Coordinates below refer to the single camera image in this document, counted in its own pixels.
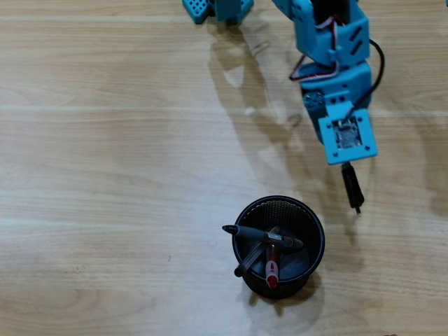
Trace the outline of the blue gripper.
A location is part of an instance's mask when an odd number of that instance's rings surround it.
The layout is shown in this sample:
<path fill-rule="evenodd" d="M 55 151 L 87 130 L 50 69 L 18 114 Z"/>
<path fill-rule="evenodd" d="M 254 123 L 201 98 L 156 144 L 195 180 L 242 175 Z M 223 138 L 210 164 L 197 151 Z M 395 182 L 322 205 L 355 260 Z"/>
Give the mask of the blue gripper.
<path fill-rule="evenodd" d="M 323 143 L 319 120 L 329 115 L 330 107 L 346 102 L 353 105 L 353 111 L 368 107 L 372 71 L 366 61 L 355 66 L 340 66 L 337 71 L 310 63 L 300 67 L 299 84 L 317 139 Z"/>

